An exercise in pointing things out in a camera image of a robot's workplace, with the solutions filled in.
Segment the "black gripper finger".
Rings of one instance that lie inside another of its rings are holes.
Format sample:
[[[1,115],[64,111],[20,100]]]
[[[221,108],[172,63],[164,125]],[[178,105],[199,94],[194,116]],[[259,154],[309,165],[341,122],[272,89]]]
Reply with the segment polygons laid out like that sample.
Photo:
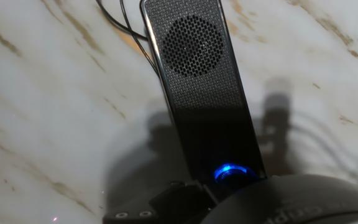
[[[103,224],[201,223],[216,206],[198,182],[173,182],[154,188],[110,209]]]

